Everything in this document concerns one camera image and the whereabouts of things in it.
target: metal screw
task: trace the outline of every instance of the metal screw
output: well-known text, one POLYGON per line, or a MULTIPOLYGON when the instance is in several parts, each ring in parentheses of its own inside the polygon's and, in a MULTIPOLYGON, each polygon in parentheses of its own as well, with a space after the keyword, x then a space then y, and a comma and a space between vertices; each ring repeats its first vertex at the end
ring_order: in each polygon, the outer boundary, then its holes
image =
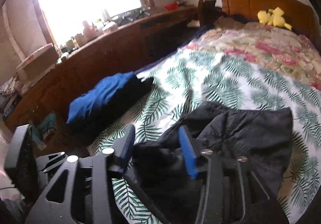
POLYGON ((240 157, 238 157, 238 161, 239 161, 239 162, 247 162, 247 161, 248 161, 248 158, 245 157, 245 156, 240 156, 240 157))
POLYGON ((210 149, 204 149, 201 151, 202 154, 204 155, 212 155, 213 154, 213 151, 210 150, 210 149))
POLYGON ((76 162, 76 161, 78 161, 78 156, 70 155, 70 156, 68 156, 67 161, 68 162, 76 162))
POLYGON ((105 148, 102 150, 103 154, 113 154, 115 150, 113 148, 105 148))

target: dark blanket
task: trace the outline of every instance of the dark blanket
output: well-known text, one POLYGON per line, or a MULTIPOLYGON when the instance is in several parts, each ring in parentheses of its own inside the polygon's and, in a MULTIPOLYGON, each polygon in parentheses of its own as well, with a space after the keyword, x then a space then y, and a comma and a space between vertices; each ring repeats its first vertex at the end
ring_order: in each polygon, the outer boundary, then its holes
POLYGON ((292 119, 289 108, 233 110, 206 102, 157 141, 135 145, 126 180, 140 186, 171 223, 194 223, 201 182, 187 175, 178 139, 178 128, 187 125, 204 148, 228 158, 248 157, 276 196, 292 152, 292 119))

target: wooden desk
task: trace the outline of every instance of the wooden desk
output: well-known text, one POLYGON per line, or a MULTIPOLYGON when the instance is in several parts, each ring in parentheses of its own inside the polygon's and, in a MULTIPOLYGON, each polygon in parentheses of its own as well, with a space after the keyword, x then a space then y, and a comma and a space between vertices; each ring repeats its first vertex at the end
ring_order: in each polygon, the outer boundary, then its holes
POLYGON ((74 51, 26 93, 5 121, 6 126, 14 132, 29 120, 37 125, 52 111, 67 120, 69 104, 100 80, 118 72, 136 71, 155 61, 148 43, 153 35, 195 18, 196 8, 151 12, 150 17, 124 25, 74 51))

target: black fabric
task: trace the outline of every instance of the black fabric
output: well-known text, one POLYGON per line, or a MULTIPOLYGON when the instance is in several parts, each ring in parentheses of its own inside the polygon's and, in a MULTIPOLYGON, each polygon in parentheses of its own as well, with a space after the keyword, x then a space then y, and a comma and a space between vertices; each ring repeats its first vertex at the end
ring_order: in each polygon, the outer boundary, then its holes
POLYGON ((23 224, 26 219, 27 207, 20 199, 11 201, 0 198, 0 223, 23 224))
MULTIPOLYGON (((228 15, 226 14, 223 9, 221 7, 218 7, 216 6, 215 7, 215 10, 212 10, 214 11, 214 14, 215 14, 215 19, 214 21, 216 21, 217 19, 219 19, 221 16, 226 18, 226 17, 230 17, 230 18, 233 18, 235 21, 237 22, 240 22, 242 24, 247 24, 248 22, 257 22, 257 20, 249 20, 247 19, 245 16, 243 16, 242 14, 233 14, 233 15, 228 15)), ((211 23, 211 24, 206 24, 205 26, 207 26, 209 29, 214 29, 215 26, 214 24, 211 23)))
POLYGON ((321 189, 319 188, 317 194, 313 198, 310 206, 304 212, 302 217, 296 222, 296 224, 319 224, 321 219, 321 189))
POLYGON ((134 146, 132 181, 171 223, 194 223, 201 181, 187 175, 178 140, 179 126, 187 125, 204 148, 225 157, 248 157, 276 196, 292 152, 292 119, 289 108, 233 110, 206 102, 183 115, 157 141, 134 146))
POLYGON ((150 92, 153 81, 152 77, 144 82, 141 82, 137 77, 131 78, 99 111, 93 113, 86 120, 77 120, 68 124, 72 134, 83 145, 90 145, 103 130, 150 92))
POLYGON ((196 32, 196 34, 193 35, 192 38, 190 38, 190 39, 188 39, 187 41, 185 41, 185 42, 184 42, 181 46, 179 46, 179 47, 181 48, 181 47, 184 47, 184 46, 188 45, 192 40, 194 40, 194 39, 199 39, 203 34, 205 34, 205 33, 208 32, 209 30, 214 29, 214 28, 215 28, 214 24, 202 26, 201 28, 199 28, 199 30, 196 32))

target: blue plastic part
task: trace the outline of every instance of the blue plastic part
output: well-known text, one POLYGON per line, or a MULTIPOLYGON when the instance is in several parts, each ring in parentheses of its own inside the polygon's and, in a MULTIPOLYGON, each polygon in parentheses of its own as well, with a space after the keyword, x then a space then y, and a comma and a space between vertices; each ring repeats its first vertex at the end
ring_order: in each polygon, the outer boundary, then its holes
POLYGON ((183 152, 186 171, 190 177, 195 180, 198 176, 198 170, 196 168, 196 155, 184 127, 179 127, 178 135, 179 143, 183 152))
POLYGON ((125 138, 126 142, 124 144, 124 148, 121 153, 121 160, 124 162, 124 169, 127 168, 130 158, 133 154, 133 146, 135 142, 135 126, 130 124, 126 130, 125 138))

